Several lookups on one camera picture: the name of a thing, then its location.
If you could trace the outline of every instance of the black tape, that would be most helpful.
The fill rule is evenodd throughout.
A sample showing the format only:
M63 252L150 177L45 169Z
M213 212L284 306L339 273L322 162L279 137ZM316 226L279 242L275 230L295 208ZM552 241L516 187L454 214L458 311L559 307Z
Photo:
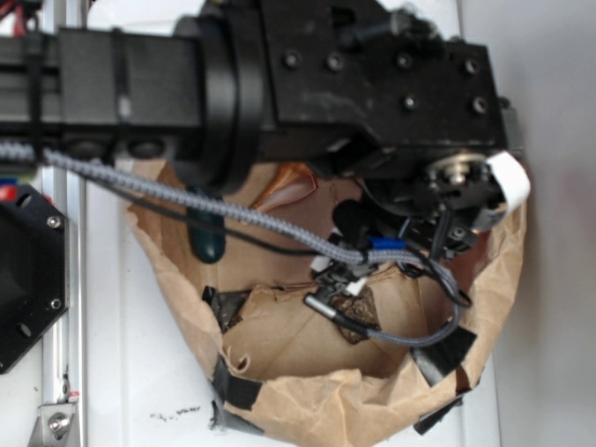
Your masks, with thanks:
M259 397L263 383L235 377L220 357L215 367L212 385L223 402L230 402L240 410L250 410Z
M434 386L461 365L476 338L475 333L457 328L442 342L412 348L412 357L428 384Z
M457 398L449 402L447 405L440 407L436 412L422 416L420 418L420 421L414 424L413 429L416 430L416 432L419 435L424 436L432 427L438 424L442 420L442 418L445 417L453 408L459 407L463 404L464 397L458 396Z
M229 402L240 410L251 410L259 396L261 386L263 386L261 382L235 377L227 369L224 359L220 357L215 367L211 386L215 394L212 420L214 425L233 428L253 435L264 434L256 425L240 416L231 414L224 408L225 403Z
M211 419L211 427L227 427L234 430L243 431L251 435L263 436L264 431L258 428L255 424L251 424L246 419L242 419L240 416L231 414L223 406L224 403L216 399L212 403L213 405L213 419Z
M203 301L211 306L211 310L220 324L220 329L225 332L230 328L232 320L246 303L250 294L249 291L219 293L217 289L206 287L203 290Z

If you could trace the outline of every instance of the wire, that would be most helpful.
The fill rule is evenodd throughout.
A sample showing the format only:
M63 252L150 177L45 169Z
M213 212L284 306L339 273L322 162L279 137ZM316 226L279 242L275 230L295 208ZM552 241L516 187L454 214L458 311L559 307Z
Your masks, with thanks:
M469 298L469 296L467 296L465 292L459 290L459 288L454 289L453 283L445 280L445 277L437 270L436 265L433 264L430 259L428 259L424 254L422 254L418 250L408 250L411 254L416 256L420 264L424 266L424 274L426 274L429 278L434 279L439 283L440 287L447 294L447 297L452 303L460 307L464 307L466 309L472 307L472 300Z
M94 182L95 184L99 185L100 187L110 191L111 193L113 193L117 196L120 196L121 198L123 198L131 203L134 203L135 205L138 205L140 207L143 207L145 209L148 209L152 212L163 215L163 216L173 219L175 221L183 222L189 226L192 226L193 228L198 228L200 230L207 230L207 231L210 231L217 235L235 237L239 240L248 242L248 243L250 243L256 247L259 247L261 249L264 249L267 251L272 251L273 253L277 253L277 254L283 254L285 256L310 256L310 257L312 257L312 256L318 255L318 253L316 251L292 250L292 249L286 249L283 247L279 247L279 246L276 246L273 244L269 244L268 242L265 242L257 237L252 237L252 236L242 233L240 231L232 230L230 228L220 227L220 226L214 225L212 223L207 223L207 222L201 221L200 219L192 218L192 217L182 214L180 212L169 210L168 208L163 207L161 205L157 205L155 203L152 203L149 200L146 200L146 199L143 199L140 197L136 197L133 194L127 193L127 192L123 191L122 189L112 186L111 184L95 182L95 181L93 181L89 178L86 178L86 177L83 177L83 178Z
M454 220L454 212L446 209L440 214L439 221L437 222L437 228L435 229L435 235L432 238L432 244L430 247L429 258L434 261L440 261L442 256L443 247L449 234L449 229Z
M250 210L239 205L216 200L209 197L197 196L184 190L168 186L162 183L146 180L136 175L119 171L101 164L75 160L50 150L44 151L44 156L49 165L67 169L79 175L89 177L98 182L117 185L120 188L136 191L147 196L166 200L186 208L195 208L212 214L228 217L248 224L261 226L262 228L291 237L294 240L305 244L314 251L327 256L335 261L346 264L383 264L386 262L421 264L427 263L432 266L432 274L440 278L440 284L449 292L450 296L460 296L453 275L449 269L434 260L424 257L419 258L411 251L403 250L370 250L365 254L356 250L348 250L332 244L293 223L278 219L259 211ZM34 149L30 144L0 142L0 158L9 161L32 162L35 160Z

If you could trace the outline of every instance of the metal frame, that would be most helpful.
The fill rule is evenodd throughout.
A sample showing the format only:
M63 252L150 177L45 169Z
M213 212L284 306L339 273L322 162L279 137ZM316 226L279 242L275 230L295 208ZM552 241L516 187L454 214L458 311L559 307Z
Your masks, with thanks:
M60 26L83 27L89 0L46 0L41 16L45 33ZM86 186L77 176L59 169L44 169L41 190L52 197L56 208L69 218L67 230L68 268L66 275L69 310L43 338L42 369L45 405L66 402L71 395L77 403L78 437L72 445L87 445L86 412Z

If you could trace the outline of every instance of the red wire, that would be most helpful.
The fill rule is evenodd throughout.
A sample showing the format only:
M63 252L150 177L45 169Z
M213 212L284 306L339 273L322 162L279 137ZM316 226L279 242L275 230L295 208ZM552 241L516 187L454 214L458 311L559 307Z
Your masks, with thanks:
M12 33L15 37L23 37L27 34L25 15L22 10L22 7L16 7L15 12L17 13L17 19L15 20L15 26L12 30Z

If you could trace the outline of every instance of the metal bracket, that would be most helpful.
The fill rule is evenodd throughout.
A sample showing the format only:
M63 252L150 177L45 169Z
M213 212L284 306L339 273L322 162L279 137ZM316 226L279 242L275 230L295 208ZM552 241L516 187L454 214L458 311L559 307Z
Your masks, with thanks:
M0 202L0 373L66 311L66 219L31 186Z
M75 403L42 405L28 447L78 447L79 418Z

